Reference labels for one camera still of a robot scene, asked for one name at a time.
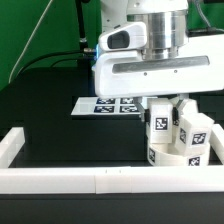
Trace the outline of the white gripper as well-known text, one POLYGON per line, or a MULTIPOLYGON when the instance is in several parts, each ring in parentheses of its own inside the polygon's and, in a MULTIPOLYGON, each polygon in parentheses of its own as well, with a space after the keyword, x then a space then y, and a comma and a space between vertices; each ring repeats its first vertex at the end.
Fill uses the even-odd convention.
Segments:
MULTIPOLYGON (((101 98, 140 97, 143 122, 150 112, 143 96, 159 96, 224 89, 224 50, 215 46, 186 46, 177 58, 143 61, 136 50, 102 54, 95 65, 95 91, 101 98)), ((174 97, 172 118, 179 125, 188 99, 174 97)))

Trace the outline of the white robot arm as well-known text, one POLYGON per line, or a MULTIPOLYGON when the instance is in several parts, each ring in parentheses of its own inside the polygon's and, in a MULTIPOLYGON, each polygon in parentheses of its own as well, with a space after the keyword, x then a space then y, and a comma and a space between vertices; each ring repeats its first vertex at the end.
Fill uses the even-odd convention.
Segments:
POLYGON ((188 0, 128 0, 127 21, 100 35, 93 67, 101 98, 185 96, 224 89, 224 30, 187 28, 188 0))

